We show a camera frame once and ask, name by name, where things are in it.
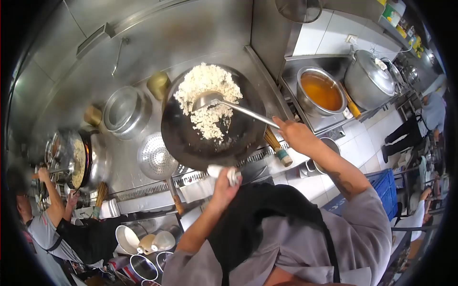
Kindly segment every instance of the black wok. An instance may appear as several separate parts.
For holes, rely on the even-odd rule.
[[[264,103],[248,79],[231,67],[217,66],[231,73],[232,79],[240,87],[243,98],[239,100],[239,105],[265,116]],[[220,122],[221,131],[225,134],[221,144],[219,140],[201,139],[202,135],[197,134],[200,131],[193,129],[195,125],[190,116],[183,114],[173,96],[190,70],[179,75],[170,88],[161,122],[164,144],[180,164],[195,170],[206,171],[209,164],[235,166],[257,149],[264,138],[266,124],[234,110],[227,134],[227,128]]]

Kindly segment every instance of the electrical outlet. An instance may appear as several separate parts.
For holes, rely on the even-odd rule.
[[[347,43],[355,43],[357,39],[358,39],[358,36],[355,36],[355,35],[352,35],[352,34],[348,34],[347,38],[345,39],[345,42],[347,42]]]

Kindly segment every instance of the kitchen worker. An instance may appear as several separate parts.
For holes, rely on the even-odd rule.
[[[429,206],[431,203],[430,200],[428,201],[428,203],[426,203],[426,207],[425,207],[425,201],[430,194],[431,194],[431,188],[427,188],[420,196],[420,201],[418,202],[418,206],[417,206],[417,209],[415,210],[415,213],[403,219],[394,217],[391,220],[391,226],[392,227],[431,226],[433,223],[433,216],[428,214]],[[393,247],[391,250],[392,253],[396,250],[396,248],[398,248],[405,234],[406,232],[393,231]],[[420,236],[421,236],[421,231],[412,232],[410,241],[417,240]]]
[[[348,200],[339,217],[288,185],[229,186],[213,197],[167,260],[163,286],[376,285],[391,254],[390,222],[351,163],[301,123],[273,120],[290,147],[327,170]]]
[[[442,96],[447,88],[446,84],[444,81],[440,90],[424,96],[423,107],[417,109],[414,115],[385,138],[386,145],[382,146],[385,163],[388,163],[389,156],[420,144],[430,133],[434,135],[435,142],[439,141],[439,134],[444,131],[445,101]],[[407,136],[388,145],[404,135]]]
[[[102,267],[104,262],[113,257],[118,245],[115,229],[124,218],[107,219],[104,222],[92,220],[89,226],[75,226],[70,221],[78,194],[72,190],[64,206],[48,170],[40,168],[38,175],[46,185],[51,205],[41,215],[34,217],[22,174],[15,169],[8,170],[9,188],[16,191],[17,210],[27,232],[41,248],[56,257],[95,268]]]

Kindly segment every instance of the colander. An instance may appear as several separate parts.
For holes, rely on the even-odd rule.
[[[184,207],[172,179],[172,174],[178,167],[178,161],[165,148],[160,132],[153,133],[143,140],[138,149],[137,161],[145,176],[152,180],[167,181],[176,209],[180,215],[183,214]]]

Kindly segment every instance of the drain grate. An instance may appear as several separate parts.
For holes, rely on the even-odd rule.
[[[286,141],[280,142],[280,145],[284,148],[288,148],[288,144]],[[242,167],[249,163],[257,162],[259,160],[264,159],[265,156],[272,155],[274,153],[273,149],[270,146],[263,147],[256,152],[254,152],[251,156],[246,158],[245,160],[240,161],[236,166]],[[207,172],[201,171],[191,171],[189,173],[185,173],[179,175],[174,178],[175,187],[180,188],[183,186],[187,186],[191,183],[195,183],[201,180],[204,180],[208,176]],[[152,194],[157,194],[161,192],[168,191],[169,188],[164,181],[154,182],[152,184],[141,186],[135,189],[130,189],[122,192],[118,192],[115,194],[108,195],[108,199],[116,198],[118,202],[125,201],[125,200],[132,200],[136,198],[141,198],[145,196],[149,196]]]

